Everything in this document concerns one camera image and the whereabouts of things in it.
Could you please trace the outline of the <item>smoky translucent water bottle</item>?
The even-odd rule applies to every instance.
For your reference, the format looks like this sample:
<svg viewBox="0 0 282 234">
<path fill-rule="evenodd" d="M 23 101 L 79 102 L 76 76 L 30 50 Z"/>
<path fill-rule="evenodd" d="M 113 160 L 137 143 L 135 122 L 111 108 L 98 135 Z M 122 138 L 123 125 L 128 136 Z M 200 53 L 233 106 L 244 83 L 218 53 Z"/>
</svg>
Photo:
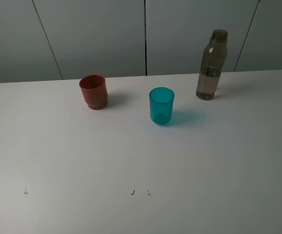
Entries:
<svg viewBox="0 0 282 234">
<path fill-rule="evenodd" d="M 215 96 L 228 54 L 227 36 L 226 30 L 214 30 L 208 45 L 204 49 L 196 88 L 196 96 L 199 99 L 211 100 Z"/>
</svg>

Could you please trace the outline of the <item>red plastic cup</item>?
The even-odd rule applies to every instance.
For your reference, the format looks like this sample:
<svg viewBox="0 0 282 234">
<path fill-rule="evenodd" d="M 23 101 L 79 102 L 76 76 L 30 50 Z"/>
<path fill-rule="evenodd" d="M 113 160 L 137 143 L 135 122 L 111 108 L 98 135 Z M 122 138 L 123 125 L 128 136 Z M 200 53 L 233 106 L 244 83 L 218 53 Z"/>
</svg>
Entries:
<svg viewBox="0 0 282 234">
<path fill-rule="evenodd" d="M 92 110 L 101 110 L 108 104 L 106 80 L 100 75 L 89 75 L 79 82 L 85 102 Z"/>
</svg>

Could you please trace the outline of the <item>teal translucent plastic cup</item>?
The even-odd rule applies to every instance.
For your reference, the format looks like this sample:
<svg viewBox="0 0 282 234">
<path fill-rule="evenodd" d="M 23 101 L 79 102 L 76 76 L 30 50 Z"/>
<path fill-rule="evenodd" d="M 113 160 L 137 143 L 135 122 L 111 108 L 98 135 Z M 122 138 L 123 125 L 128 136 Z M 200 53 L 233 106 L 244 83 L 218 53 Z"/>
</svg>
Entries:
<svg viewBox="0 0 282 234">
<path fill-rule="evenodd" d="M 174 92 L 167 87 L 157 87 L 150 91 L 150 118 L 157 125 L 166 125 L 171 120 Z"/>
</svg>

